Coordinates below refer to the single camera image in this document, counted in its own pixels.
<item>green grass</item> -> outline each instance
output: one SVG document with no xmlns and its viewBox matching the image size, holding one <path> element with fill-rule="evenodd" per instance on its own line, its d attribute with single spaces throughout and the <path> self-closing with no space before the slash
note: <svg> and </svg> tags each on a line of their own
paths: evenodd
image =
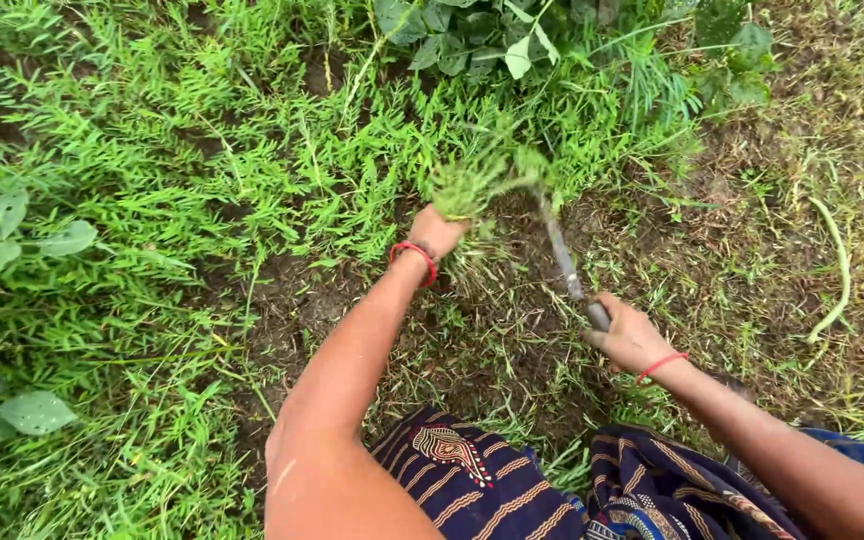
<svg viewBox="0 0 864 540">
<path fill-rule="evenodd" d="M 550 159 L 587 288 L 647 310 L 777 416 L 864 437 L 864 3 L 755 11 L 781 70 L 771 104 L 725 125 L 691 108 L 678 77 L 707 65 L 677 28 L 657 50 L 587 32 L 586 50 L 607 45 L 592 66 L 472 85 L 407 71 L 364 4 L 309 4 L 0 0 L 0 192 L 30 191 L 31 224 L 88 220 L 107 248 L 0 277 L 4 395 L 52 390 L 80 419 L 0 445 L 0 536 L 258 536 L 258 453 L 287 389 L 436 166 L 510 121 L 502 151 Z M 815 346 L 840 289 L 809 195 L 853 281 Z M 582 343 L 529 208 L 493 201 L 417 296 L 366 435 L 433 403 L 534 446 L 576 491 L 582 442 L 609 421 L 719 452 Z"/>
</svg>

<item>hand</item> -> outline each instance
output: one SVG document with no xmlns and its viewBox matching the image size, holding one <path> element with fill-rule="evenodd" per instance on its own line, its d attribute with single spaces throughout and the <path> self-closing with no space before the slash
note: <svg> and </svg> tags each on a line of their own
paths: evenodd
<svg viewBox="0 0 864 540">
<path fill-rule="evenodd" d="M 605 353 L 613 367 L 642 373 L 652 364 L 676 353 L 645 313 L 608 292 L 600 292 L 595 299 L 602 303 L 611 317 L 611 326 L 608 333 L 589 328 L 582 337 Z M 673 361 L 665 365 L 678 364 L 678 361 Z"/>
<path fill-rule="evenodd" d="M 428 204 L 415 215 L 412 229 L 409 230 L 409 241 L 425 250 L 432 261 L 438 263 L 455 248 L 468 229 L 469 223 L 446 221 L 432 204 Z"/>
</svg>

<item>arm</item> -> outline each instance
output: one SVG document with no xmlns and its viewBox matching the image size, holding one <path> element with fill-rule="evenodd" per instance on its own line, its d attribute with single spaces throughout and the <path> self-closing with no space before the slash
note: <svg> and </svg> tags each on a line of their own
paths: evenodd
<svg viewBox="0 0 864 540">
<path fill-rule="evenodd" d="M 586 335 L 619 367 L 641 373 L 675 350 L 644 313 L 599 295 L 612 317 L 608 333 Z M 789 509 L 826 538 L 864 538 L 864 466 L 786 423 L 683 359 L 652 372 Z"/>
<path fill-rule="evenodd" d="M 435 259 L 451 251 L 464 231 L 429 205 L 415 216 L 409 239 Z M 266 443 L 267 537 L 441 538 L 358 437 L 426 271 L 419 253 L 402 251 L 342 317 L 282 403 Z"/>
</svg>

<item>red thread bracelet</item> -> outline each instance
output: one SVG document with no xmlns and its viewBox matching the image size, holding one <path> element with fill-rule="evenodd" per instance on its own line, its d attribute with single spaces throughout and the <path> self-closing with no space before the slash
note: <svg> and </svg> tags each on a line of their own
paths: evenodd
<svg viewBox="0 0 864 540">
<path fill-rule="evenodd" d="M 402 252 L 402 250 L 412 250 L 418 252 L 422 255 L 422 258 L 425 259 L 425 264 L 429 267 L 429 278 L 426 279 L 425 283 L 419 285 L 419 287 L 427 288 L 435 283 L 436 278 L 436 270 L 435 270 L 435 262 L 432 260 L 432 257 L 429 256 L 429 253 L 426 252 L 423 248 L 413 244 L 412 242 L 399 242 L 393 246 L 389 251 L 389 264 L 392 264 L 396 261 L 396 257 Z"/>
<path fill-rule="evenodd" d="M 654 364 L 652 364 L 651 366 L 646 368 L 646 370 L 643 371 L 642 374 L 640 374 L 638 376 L 638 380 L 635 381 L 635 384 L 640 385 L 642 383 L 642 380 L 645 379 L 646 376 L 648 376 L 650 373 L 663 367 L 667 363 L 672 362 L 672 361 L 676 361 L 678 359 L 688 360 L 689 359 L 689 353 L 688 352 L 676 352 L 675 354 L 669 354 L 665 358 L 659 360 L 658 362 L 655 362 Z"/>
</svg>

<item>left hand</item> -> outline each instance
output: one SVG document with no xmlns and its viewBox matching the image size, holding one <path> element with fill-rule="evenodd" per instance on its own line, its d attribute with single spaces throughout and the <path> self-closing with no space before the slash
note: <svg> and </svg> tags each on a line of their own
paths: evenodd
<svg viewBox="0 0 864 540">
<path fill-rule="evenodd" d="M 446 221 L 432 204 L 428 204 L 415 215 L 412 229 L 409 230 L 409 241 L 428 250 L 428 256 L 438 263 L 455 249 L 468 229 L 468 222 Z"/>
</svg>

